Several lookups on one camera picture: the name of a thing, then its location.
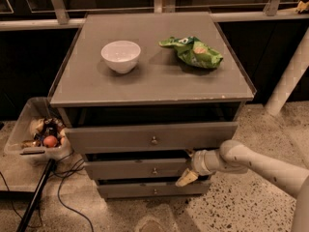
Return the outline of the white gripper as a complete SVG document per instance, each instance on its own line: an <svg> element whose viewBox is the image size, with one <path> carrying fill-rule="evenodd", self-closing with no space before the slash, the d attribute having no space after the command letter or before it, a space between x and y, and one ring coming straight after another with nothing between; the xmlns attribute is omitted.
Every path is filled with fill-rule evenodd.
<svg viewBox="0 0 309 232"><path fill-rule="evenodd" d="M185 169L182 176L176 182L177 187L184 187L198 179L199 176L206 176L213 173L211 170L211 158L213 157L213 153L207 150L194 151L186 149L185 152L192 157L191 166L193 170L188 168Z"/></svg>

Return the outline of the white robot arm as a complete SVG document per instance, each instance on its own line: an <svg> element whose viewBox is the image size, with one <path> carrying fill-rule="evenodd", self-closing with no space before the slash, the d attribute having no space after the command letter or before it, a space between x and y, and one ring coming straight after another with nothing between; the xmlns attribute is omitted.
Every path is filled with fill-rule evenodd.
<svg viewBox="0 0 309 232"><path fill-rule="evenodd" d="M237 174L250 169L296 199L291 232L309 232L308 169L256 153L236 140L226 140L215 150L189 150L188 154L190 167L176 182L177 187L216 171Z"/></svg>

